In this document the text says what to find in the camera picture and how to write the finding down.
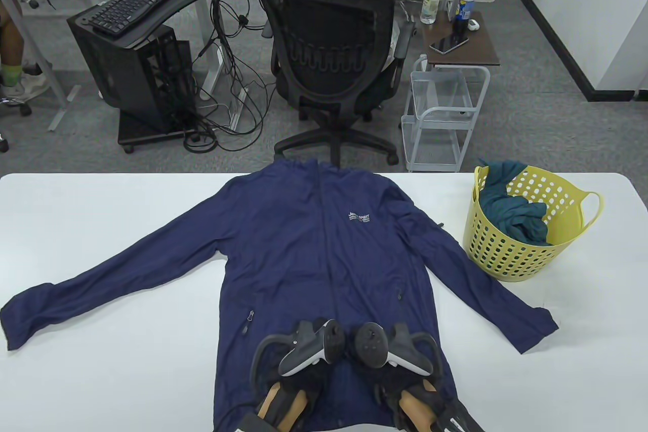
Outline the person's right hand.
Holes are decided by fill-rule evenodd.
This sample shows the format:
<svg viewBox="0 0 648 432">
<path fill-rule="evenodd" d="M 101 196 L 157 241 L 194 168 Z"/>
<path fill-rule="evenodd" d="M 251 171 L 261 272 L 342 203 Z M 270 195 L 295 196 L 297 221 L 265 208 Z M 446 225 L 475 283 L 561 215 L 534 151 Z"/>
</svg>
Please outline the person's right hand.
<svg viewBox="0 0 648 432">
<path fill-rule="evenodd" d="M 348 355 L 379 403 L 395 403 L 402 391 L 424 390 L 443 380 L 442 355 L 427 332 L 411 333 L 406 323 L 386 330 L 375 322 L 354 329 Z"/>
</svg>

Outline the person's left hand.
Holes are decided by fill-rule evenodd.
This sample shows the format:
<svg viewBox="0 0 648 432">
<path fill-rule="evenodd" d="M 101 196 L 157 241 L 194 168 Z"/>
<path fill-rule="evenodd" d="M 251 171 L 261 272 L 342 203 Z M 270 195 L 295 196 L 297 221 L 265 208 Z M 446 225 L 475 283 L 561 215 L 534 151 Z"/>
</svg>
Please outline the person's left hand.
<svg viewBox="0 0 648 432">
<path fill-rule="evenodd" d="M 346 335 L 335 319 L 300 321 L 292 338 L 292 349 L 278 363 L 281 385 L 286 390 L 304 391 L 315 400 L 326 388 L 345 349 Z"/>
</svg>

